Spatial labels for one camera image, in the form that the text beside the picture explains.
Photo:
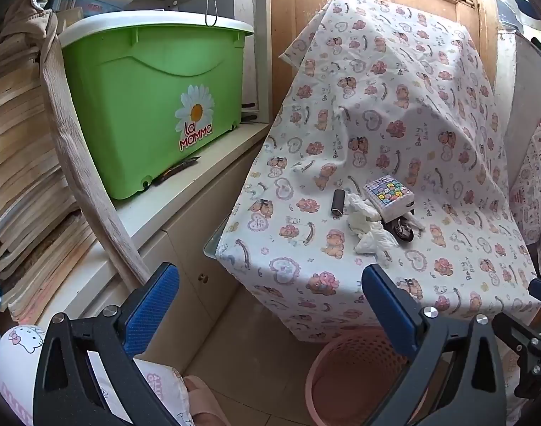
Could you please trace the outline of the black round hair tie ornament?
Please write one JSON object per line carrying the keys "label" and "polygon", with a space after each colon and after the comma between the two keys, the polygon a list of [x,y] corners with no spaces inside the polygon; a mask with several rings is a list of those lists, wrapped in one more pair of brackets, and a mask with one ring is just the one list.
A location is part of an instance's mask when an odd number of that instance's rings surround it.
{"label": "black round hair tie ornament", "polygon": [[414,239],[413,229],[404,217],[392,220],[388,224],[388,230],[399,242],[410,243]]}

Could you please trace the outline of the white tissue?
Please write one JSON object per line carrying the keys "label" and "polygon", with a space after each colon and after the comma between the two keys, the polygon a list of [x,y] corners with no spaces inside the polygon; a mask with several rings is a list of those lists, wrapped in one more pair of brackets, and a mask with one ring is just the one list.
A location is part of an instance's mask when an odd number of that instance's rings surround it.
{"label": "white tissue", "polygon": [[375,206],[356,193],[346,195],[346,212],[349,229],[357,236],[369,233],[371,225],[381,221]]}
{"label": "white tissue", "polygon": [[385,230],[380,221],[374,221],[364,229],[354,229],[359,237],[354,251],[359,255],[374,255],[380,266],[392,262],[391,250],[399,247],[396,237]]}

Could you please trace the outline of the pastel bear tissue pack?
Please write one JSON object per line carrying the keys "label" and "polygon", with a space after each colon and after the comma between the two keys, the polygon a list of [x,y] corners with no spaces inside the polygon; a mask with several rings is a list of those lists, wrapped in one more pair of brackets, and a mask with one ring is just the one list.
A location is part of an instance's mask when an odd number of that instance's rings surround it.
{"label": "pastel bear tissue pack", "polygon": [[364,193],[384,222],[403,217],[415,206],[415,194],[412,190],[391,175],[366,183]]}

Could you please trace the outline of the black cylindrical lighter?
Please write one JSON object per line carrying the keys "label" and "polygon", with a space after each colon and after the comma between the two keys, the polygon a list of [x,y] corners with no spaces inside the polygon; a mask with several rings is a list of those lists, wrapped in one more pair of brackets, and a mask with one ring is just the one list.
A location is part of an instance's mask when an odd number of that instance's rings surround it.
{"label": "black cylindrical lighter", "polygon": [[343,216],[344,200],[346,192],[344,190],[335,190],[332,198],[331,213],[332,217],[339,219]]}

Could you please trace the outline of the patterned cushion right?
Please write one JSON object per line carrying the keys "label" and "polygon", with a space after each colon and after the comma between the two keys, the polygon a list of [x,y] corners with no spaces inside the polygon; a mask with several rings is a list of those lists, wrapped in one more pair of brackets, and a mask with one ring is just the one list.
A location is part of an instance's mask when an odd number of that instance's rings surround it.
{"label": "patterned cushion right", "polygon": [[510,209],[525,244],[541,238],[541,119],[510,190]]}

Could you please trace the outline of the pink plastic waste basket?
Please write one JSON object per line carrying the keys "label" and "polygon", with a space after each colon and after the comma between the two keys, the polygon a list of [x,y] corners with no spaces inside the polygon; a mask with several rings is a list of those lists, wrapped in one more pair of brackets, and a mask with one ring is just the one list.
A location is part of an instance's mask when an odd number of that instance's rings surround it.
{"label": "pink plastic waste basket", "polygon": [[407,359],[379,327],[365,327],[326,344],[305,382],[316,425],[362,425],[396,383]]}

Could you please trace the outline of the pink slipper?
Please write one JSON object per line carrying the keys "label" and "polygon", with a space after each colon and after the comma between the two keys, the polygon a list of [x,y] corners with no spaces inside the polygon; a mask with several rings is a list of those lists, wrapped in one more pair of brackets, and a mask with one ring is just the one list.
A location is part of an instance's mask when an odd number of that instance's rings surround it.
{"label": "pink slipper", "polygon": [[196,376],[186,376],[189,411],[195,426],[230,426],[230,422],[210,388]]}

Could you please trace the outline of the stack of old books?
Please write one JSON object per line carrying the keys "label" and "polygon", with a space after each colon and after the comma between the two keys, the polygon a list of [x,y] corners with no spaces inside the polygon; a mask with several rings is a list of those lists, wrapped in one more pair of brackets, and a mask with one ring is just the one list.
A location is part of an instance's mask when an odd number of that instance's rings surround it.
{"label": "stack of old books", "polygon": [[51,12],[15,0],[0,30],[0,312],[34,324],[95,243],[62,172],[39,81]]}

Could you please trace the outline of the white cabinet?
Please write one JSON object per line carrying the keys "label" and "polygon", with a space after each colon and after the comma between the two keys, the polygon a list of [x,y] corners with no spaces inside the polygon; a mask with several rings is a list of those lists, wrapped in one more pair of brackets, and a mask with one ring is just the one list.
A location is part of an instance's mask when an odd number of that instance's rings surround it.
{"label": "white cabinet", "polygon": [[[190,168],[116,210],[150,270],[173,263],[180,290],[143,354],[146,361],[183,371],[233,298],[238,282],[203,254],[204,243],[231,212],[269,128],[246,123],[201,149]],[[94,316],[121,303],[130,290],[88,227],[68,228],[31,262],[48,280],[15,320],[46,328],[52,316]]]}

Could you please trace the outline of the bear-print table cloth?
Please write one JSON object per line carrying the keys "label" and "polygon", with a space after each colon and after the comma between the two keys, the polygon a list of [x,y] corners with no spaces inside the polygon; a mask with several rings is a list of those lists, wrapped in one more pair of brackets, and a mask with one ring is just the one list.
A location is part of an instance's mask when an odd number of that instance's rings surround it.
{"label": "bear-print table cloth", "polygon": [[[362,292],[379,263],[423,306],[530,322],[535,267],[508,203],[504,139],[468,30],[381,0],[329,0],[284,52],[292,85],[255,158],[216,256],[303,342],[376,322]],[[360,254],[331,212],[395,178],[422,230]]]}

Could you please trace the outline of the black pen on cabinet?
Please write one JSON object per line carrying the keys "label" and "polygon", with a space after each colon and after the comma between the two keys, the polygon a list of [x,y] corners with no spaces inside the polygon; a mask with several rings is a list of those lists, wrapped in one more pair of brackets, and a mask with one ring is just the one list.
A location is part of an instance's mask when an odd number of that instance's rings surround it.
{"label": "black pen on cabinet", "polygon": [[174,164],[171,167],[169,167],[167,170],[165,170],[163,173],[161,173],[159,176],[154,178],[151,182],[153,186],[158,186],[165,180],[169,179],[170,177],[178,174],[179,172],[195,165],[200,160],[199,157],[189,157],[185,160],[182,160],[182,162],[178,164]]}

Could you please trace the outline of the green plastic storage bin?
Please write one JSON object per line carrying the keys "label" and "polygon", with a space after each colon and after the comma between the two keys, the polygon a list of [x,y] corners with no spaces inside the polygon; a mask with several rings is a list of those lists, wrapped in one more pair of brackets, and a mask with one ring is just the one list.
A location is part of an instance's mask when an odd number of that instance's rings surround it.
{"label": "green plastic storage bin", "polygon": [[59,35],[68,86],[109,197],[123,200],[242,120],[251,25],[193,12],[89,16]]}

